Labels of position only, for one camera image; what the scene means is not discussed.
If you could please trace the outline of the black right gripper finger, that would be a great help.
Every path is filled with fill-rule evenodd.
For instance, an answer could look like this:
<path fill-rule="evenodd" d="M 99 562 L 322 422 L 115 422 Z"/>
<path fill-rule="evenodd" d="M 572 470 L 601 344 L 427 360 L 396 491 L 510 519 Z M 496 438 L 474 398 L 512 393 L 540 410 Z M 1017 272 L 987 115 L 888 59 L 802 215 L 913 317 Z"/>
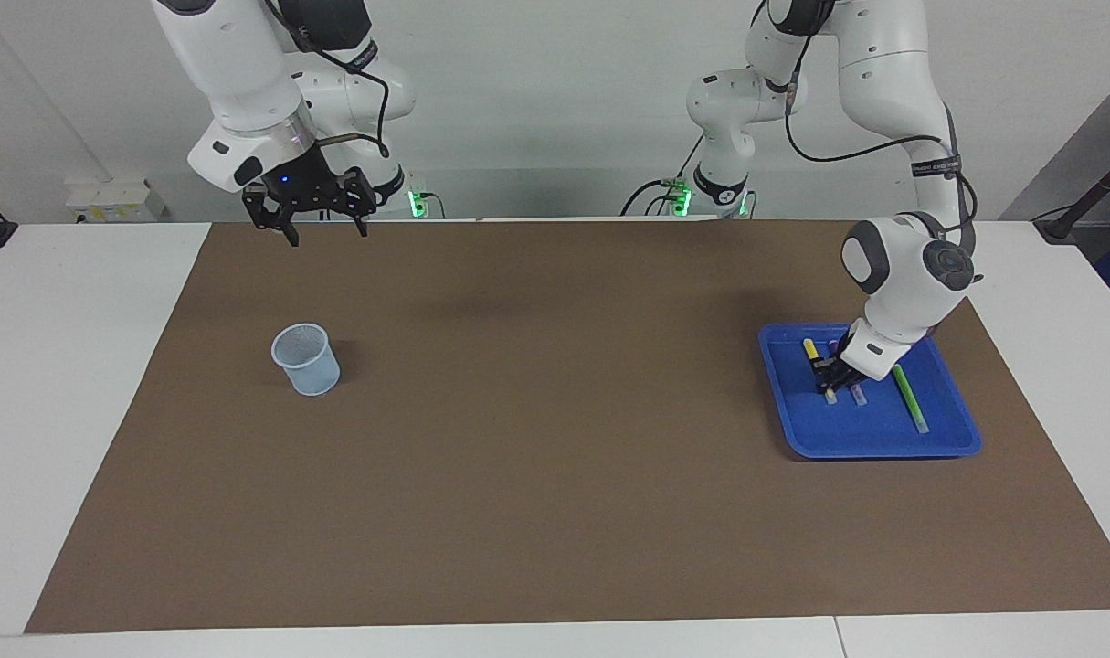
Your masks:
<path fill-rule="evenodd" d="M 292 224 L 296 207 L 286 201 L 279 201 L 275 209 L 268 209 L 268 188 L 265 185 L 248 185 L 244 188 L 244 206 L 253 225 L 259 230 L 274 230 L 286 237 L 289 245 L 296 249 L 300 245 L 297 229 Z"/>
<path fill-rule="evenodd" d="M 339 193 L 334 198 L 334 212 L 351 219 L 361 237 L 369 236 L 367 221 L 376 212 L 376 195 L 362 168 L 347 168 L 336 179 Z"/>

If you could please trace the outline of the yellow highlighter pen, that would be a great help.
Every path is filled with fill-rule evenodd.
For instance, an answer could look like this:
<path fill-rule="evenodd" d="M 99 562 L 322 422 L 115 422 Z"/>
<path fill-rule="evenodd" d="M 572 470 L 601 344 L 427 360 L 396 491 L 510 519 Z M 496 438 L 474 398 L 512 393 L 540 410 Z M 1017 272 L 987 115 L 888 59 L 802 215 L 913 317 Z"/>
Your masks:
<path fill-rule="evenodd" d="M 823 379 L 820 379 L 820 364 L 823 363 L 820 350 L 818 350 L 815 342 L 810 338 L 803 340 L 803 350 L 806 353 L 806 358 L 809 361 L 809 365 L 813 366 L 815 385 L 817 385 L 818 391 L 823 393 L 823 398 L 826 399 L 827 404 L 838 404 L 838 397 L 836 397 L 835 389 L 833 387 L 827 387 L 827 385 L 823 384 Z"/>

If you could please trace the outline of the green highlighter pen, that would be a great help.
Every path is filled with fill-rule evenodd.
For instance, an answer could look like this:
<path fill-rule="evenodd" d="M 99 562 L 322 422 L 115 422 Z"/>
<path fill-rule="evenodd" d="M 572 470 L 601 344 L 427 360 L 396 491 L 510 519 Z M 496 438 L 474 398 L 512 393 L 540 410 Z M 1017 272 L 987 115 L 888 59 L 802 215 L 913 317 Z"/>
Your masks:
<path fill-rule="evenodd" d="M 926 436 L 930 432 L 929 424 L 927 424 L 921 404 L 919 404 L 917 395 L 911 387 L 911 382 L 908 379 L 908 375 L 905 374 L 901 364 L 894 364 L 894 370 L 890 374 L 892 374 L 894 383 L 896 383 L 898 391 L 900 391 L 906 409 L 908 409 L 911 421 L 914 421 L 914 427 L 922 436 Z"/>

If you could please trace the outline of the blue plastic tray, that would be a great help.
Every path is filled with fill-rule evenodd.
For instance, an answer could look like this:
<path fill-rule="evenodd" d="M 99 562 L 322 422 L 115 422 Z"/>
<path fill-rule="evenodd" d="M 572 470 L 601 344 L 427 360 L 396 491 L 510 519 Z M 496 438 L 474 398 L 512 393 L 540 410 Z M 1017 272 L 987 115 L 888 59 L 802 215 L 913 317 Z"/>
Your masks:
<path fill-rule="evenodd" d="M 768 324 L 759 330 L 777 416 L 793 451 L 815 460 L 946 459 L 981 451 L 976 422 L 931 338 L 900 362 L 926 433 L 914 424 L 894 377 L 864 382 L 864 405 L 848 389 L 840 389 L 834 404 L 819 395 L 804 341 L 813 341 L 826 356 L 829 342 L 844 332 L 844 324 Z"/>

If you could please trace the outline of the white power box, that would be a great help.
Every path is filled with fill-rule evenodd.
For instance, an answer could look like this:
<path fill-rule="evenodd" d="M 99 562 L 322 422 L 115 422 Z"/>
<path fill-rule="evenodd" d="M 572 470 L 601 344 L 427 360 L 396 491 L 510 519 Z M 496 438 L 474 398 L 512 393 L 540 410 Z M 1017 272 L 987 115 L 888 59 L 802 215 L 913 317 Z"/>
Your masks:
<path fill-rule="evenodd" d="M 71 184 L 65 211 L 74 222 L 158 222 L 167 216 L 164 201 L 138 178 Z"/>

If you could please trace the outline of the light blue mesh cup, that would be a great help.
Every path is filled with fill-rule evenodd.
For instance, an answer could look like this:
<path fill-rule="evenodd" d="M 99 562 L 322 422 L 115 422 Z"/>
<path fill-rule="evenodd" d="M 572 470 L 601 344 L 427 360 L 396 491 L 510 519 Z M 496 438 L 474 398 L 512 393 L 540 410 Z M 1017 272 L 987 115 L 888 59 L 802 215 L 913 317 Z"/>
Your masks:
<path fill-rule="evenodd" d="M 336 387 L 341 367 L 323 326 L 295 324 L 271 342 L 270 357 L 300 395 L 316 397 Z"/>

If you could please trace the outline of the brown table mat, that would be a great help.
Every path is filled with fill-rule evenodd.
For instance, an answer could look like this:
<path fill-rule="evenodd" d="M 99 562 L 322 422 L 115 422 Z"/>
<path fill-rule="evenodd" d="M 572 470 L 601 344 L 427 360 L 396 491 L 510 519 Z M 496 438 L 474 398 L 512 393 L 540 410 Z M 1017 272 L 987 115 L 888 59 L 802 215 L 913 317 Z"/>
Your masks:
<path fill-rule="evenodd" d="M 28 632 L 1110 609 L 1110 545 L 973 308 L 982 449 L 786 449 L 768 324 L 844 222 L 211 227 Z M 270 357 L 326 330 L 341 378 Z"/>

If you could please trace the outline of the black stand pole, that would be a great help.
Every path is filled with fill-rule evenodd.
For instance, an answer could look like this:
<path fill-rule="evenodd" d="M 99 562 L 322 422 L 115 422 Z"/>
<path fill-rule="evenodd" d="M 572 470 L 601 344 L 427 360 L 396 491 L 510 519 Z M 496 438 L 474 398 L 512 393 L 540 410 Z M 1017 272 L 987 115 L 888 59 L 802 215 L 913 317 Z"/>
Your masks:
<path fill-rule="evenodd" d="M 1083 195 L 1068 206 L 1054 207 L 1030 220 L 1040 237 L 1051 245 L 1074 246 L 1073 229 L 1078 221 L 1110 195 L 1110 170 Z"/>

